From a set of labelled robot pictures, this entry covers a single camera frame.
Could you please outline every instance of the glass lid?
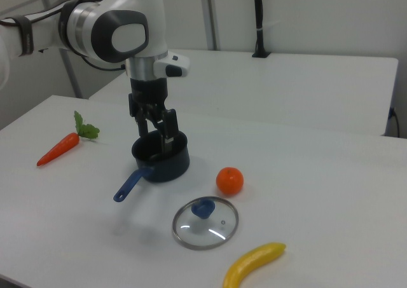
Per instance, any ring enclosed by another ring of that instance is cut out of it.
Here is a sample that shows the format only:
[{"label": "glass lid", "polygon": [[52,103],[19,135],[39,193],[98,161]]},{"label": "glass lid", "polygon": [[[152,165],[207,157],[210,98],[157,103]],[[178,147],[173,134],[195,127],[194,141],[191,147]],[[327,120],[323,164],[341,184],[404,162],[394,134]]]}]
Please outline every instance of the glass lid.
[{"label": "glass lid", "polygon": [[215,196],[197,198],[181,207],[172,221],[176,240],[193,250],[207,250],[227,242],[238,225],[236,208]]}]

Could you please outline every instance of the plastic vegetable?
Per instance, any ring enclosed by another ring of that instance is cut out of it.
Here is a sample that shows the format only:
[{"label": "plastic vegetable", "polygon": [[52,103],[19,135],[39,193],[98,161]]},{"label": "plastic vegetable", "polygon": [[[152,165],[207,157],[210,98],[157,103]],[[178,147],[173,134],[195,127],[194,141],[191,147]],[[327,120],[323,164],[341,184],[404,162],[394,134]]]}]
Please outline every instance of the plastic vegetable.
[{"label": "plastic vegetable", "polygon": [[243,187],[243,175],[239,169],[225,167],[217,174],[216,185],[225,195],[236,195]]},{"label": "plastic vegetable", "polygon": [[267,243],[244,254],[229,268],[223,280],[223,288],[237,288],[240,282],[253,270],[268,264],[283,254],[286,245]]},{"label": "plastic vegetable", "polygon": [[96,139],[98,137],[100,132],[98,128],[95,128],[90,124],[84,125],[82,116],[76,111],[74,113],[74,117],[77,133],[73,132],[64,137],[57,145],[55,145],[49,152],[39,159],[37,166],[47,164],[78,145],[79,137],[85,137],[87,139]]}]

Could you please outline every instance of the blue pot handle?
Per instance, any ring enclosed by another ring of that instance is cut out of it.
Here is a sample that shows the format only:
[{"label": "blue pot handle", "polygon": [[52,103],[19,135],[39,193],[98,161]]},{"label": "blue pot handle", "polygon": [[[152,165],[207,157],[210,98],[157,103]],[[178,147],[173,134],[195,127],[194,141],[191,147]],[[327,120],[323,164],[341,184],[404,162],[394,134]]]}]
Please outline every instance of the blue pot handle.
[{"label": "blue pot handle", "polygon": [[144,168],[135,170],[133,172],[133,174],[131,174],[130,177],[128,177],[128,179],[123,184],[123,186],[115,194],[115,196],[113,197],[113,200],[116,202],[122,202],[124,199],[126,199],[127,195],[129,194],[129,192],[131,192],[131,190],[136,185],[136,183],[139,182],[139,180],[142,177],[147,176],[147,175],[151,174],[152,172],[153,172],[153,169],[149,168],[149,167],[144,167]]}]

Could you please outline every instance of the blue lid knob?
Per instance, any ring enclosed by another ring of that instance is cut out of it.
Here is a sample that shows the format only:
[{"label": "blue lid knob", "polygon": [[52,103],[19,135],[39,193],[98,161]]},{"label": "blue lid knob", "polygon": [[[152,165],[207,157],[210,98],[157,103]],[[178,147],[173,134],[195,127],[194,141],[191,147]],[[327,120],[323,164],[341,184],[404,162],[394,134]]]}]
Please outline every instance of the blue lid knob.
[{"label": "blue lid knob", "polygon": [[208,219],[215,210],[215,202],[210,199],[201,199],[198,203],[192,205],[191,210],[200,219]]}]

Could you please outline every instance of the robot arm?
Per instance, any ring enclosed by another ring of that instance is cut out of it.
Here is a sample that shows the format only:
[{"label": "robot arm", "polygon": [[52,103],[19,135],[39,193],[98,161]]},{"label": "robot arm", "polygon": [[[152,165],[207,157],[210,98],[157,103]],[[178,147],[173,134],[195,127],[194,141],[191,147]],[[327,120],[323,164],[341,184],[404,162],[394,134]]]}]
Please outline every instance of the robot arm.
[{"label": "robot arm", "polygon": [[125,61],[130,115],[139,135],[148,133],[150,120],[162,135],[163,151],[171,149],[179,131],[175,110],[164,106],[167,77],[186,76],[190,62],[168,51],[163,0],[68,0],[20,20],[0,21],[0,83],[7,80],[11,60],[49,47],[104,62]]}]

